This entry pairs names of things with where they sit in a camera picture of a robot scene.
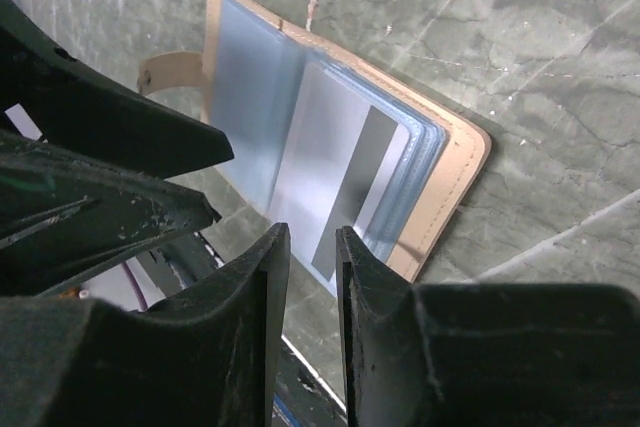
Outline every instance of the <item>tan leather cover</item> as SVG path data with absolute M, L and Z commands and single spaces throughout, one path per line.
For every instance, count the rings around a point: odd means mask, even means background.
M 211 105 L 210 86 L 213 85 L 216 69 L 221 1 L 207 0 L 206 38 L 201 57 L 203 59 L 201 72 L 207 80 L 202 86 L 205 113 Z M 284 21 L 252 0 L 235 1 L 300 44 L 324 50 L 330 57 L 348 65 L 368 81 L 392 93 L 446 129 L 447 144 L 387 261 L 387 264 L 402 277 L 414 281 L 436 240 L 485 162 L 491 147 L 489 136 L 469 121 L 411 90 L 345 49 Z M 173 57 L 176 62 L 171 67 L 167 64 L 169 57 L 165 57 L 162 61 L 156 60 L 159 57 L 146 60 L 141 67 L 141 75 L 151 78 L 150 86 L 175 87 L 178 82 L 196 86 L 201 82 L 199 74 L 193 72 L 194 59 L 187 61 L 183 57 Z M 141 77 L 139 85 L 144 81 L 145 78 Z

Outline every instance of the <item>wallet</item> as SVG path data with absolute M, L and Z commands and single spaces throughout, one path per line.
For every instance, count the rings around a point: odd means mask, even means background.
M 471 122 L 251 0 L 207 0 L 204 50 L 141 63 L 143 95 L 203 94 L 235 158 L 225 179 L 335 294 L 335 233 L 351 226 L 414 281 L 490 150 Z

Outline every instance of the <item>purple cable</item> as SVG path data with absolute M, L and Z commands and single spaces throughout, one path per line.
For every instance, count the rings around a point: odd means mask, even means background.
M 122 270 L 124 270 L 124 273 L 129 279 L 129 283 L 131 284 L 133 293 L 136 294 L 136 298 L 138 299 L 138 304 L 140 305 L 140 309 L 142 311 L 147 310 L 149 308 L 149 305 L 147 304 L 147 299 L 144 298 L 144 294 L 142 293 L 140 284 L 138 284 L 138 281 L 136 280 L 135 275 L 133 275 L 133 272 L 131 271 L 131 267 L 129 267 L 129 264 L 127 264 L 126 261 L 122 263 Z

